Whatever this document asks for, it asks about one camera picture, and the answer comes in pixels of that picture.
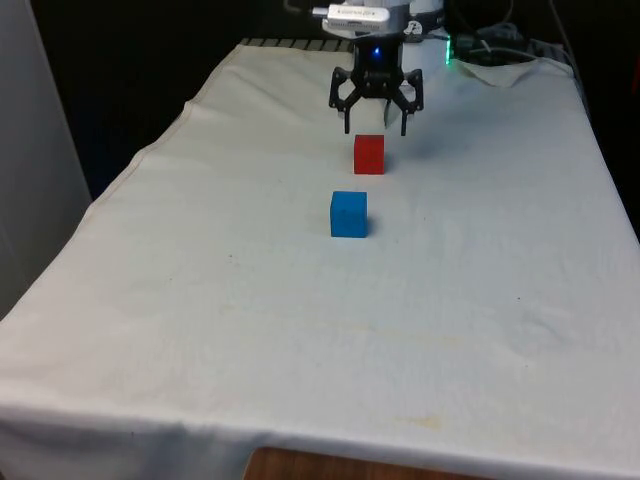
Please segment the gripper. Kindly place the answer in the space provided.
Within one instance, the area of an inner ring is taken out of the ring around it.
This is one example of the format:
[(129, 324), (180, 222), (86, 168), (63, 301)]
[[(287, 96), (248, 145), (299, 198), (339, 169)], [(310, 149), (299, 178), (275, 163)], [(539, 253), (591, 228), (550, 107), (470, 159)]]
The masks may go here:
[[(328, 104), (343, 115), (345, 134), (350, 133), (351, 109), (362, 98), (387, 98), (385, 126), (389, 127), (395, 119), (392, 110), (398, 110), (402, 136), (407, 134), (409, 117), (424, 109), (423, 71), (403, 72), (402, 45), (401, 37), (359, 39), (354, 43), (353, 70), (334, 68)], [(353, 90), (342, 98), (340, 87), (347, 81), (353, 84)], [(412, 99), (406, 97), (404, 85), (412, 90)]]

